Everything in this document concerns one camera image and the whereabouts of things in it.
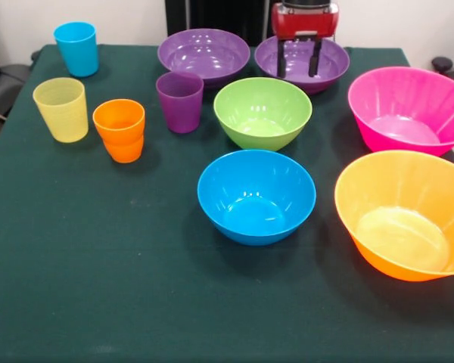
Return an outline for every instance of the blue bowl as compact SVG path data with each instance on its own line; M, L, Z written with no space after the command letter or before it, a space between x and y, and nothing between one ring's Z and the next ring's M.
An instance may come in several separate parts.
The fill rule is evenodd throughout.
M240 150L202 173L198 201L225 236L248 246L273 244L293 233L313 211L316 189L297 162L268 150Z

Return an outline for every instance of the white wall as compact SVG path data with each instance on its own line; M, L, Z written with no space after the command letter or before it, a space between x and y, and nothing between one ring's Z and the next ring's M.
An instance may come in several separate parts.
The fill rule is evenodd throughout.
M454 0L335 1L342 45L402 48L415 67L437 55L454 60Z
M402 48L417 67L439 54L454 60L454 0L335 1L342 45ZM70 20L92 22L101 43L158 45L166 37L164 0L0 0L0 64L29 63Z
M0 0L0 64L29 64L32 52L54 43L55 27L73 20L93 23L100 43L166 38L164 0Z

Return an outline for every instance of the orange cup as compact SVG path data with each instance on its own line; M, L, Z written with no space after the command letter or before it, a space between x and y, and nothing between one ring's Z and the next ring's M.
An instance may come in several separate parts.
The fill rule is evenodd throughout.
M127 99L104 102L95 109L92 120L114 161L139 159L145 142L145 109L140 103Z

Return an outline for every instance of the orange bowl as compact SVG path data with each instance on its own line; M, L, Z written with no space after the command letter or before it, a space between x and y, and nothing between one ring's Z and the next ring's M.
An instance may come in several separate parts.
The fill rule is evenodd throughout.
M404 281L454 275L454 164L408 150L360 157L334 189L362 256Z

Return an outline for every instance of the purple bowl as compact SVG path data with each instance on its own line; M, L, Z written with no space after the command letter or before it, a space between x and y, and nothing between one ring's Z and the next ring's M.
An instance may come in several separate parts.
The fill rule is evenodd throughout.
M308 95L326 90L341 78L350 66L347 51L331 40L323 39L319 58L318 75L308 75L309 59L313 54L313 42L286 42L286 77ZM275 36L260 43L254 54L257 65L265 74L276 76L278 69L278 40Z
M198 74L206 88L222 87L232 81L250 58L247 43L219 29L189 29L165 39L158 59L171 71Z

